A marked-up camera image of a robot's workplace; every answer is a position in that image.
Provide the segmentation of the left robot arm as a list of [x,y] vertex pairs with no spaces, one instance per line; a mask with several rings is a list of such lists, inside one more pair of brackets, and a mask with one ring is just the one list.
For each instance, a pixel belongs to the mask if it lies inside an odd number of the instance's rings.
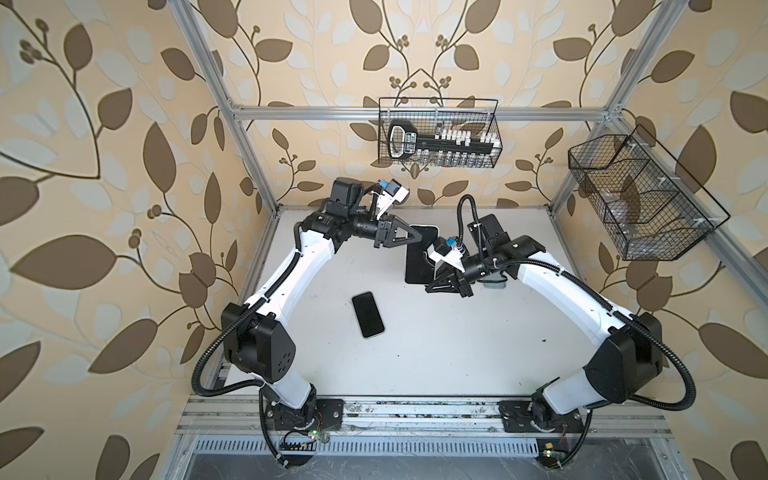
[[[290,316],[317,273],[349,238],[368,239],[376,248],[421,240],[420,233],[388,211],[408,194],[396,180],[365,187],[359,180],[337,178],[329,198],[295,224],[294,245],[273,275],[244,304],[227,306],[221,333],[193,370],[193,392],[216,397],[257,387],[274,402],[302,409],[312,386],[292,365],[296,346],[286,330]],[[230,363],[249,374],[249,379],[221,388],[204,387],[204,367],[217,349],[228,354]]]

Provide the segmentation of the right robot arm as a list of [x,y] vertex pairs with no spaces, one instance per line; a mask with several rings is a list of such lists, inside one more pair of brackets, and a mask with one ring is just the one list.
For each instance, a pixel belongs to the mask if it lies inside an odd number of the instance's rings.
[[[437,237],[427,248],[436,266],[428,293],[472,296],[472,286],[494,274],[522,282],[557,307],[595,346],[589,362],[565,377],[539,387],[531,396],[532,421],[541,429],[579,409],[594,410],[635,401],[664,411],[693,406],[697,390],[689,369],[662,340],[662,326],[650,313],[634,314],[608,300],[565,269],[534,238],[512,238],[495,215],[471,212],[459,220],[459,232]],[[681,399],[654,400],[639,391],[669,363],[684,386]]]

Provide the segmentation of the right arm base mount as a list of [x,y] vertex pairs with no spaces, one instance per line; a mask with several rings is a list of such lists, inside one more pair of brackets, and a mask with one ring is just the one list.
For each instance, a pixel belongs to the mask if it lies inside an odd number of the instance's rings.
[[564,470],[585,444],[593,412],[558,414],[543,398],[502,400],[498,404],[505,433],[538,434],[536,461],[546,470]]

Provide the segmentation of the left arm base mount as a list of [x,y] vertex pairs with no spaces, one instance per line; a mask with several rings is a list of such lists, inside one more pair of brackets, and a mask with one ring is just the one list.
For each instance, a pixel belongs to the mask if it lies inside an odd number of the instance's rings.
[[302,453],[314,454],[317,443],[327,443],[330,433],[343,423],[342,399],[317,399],[311,394],[300,409],[291,409],[259,395],[259,423],[264,444],[285,468],[303,465]]

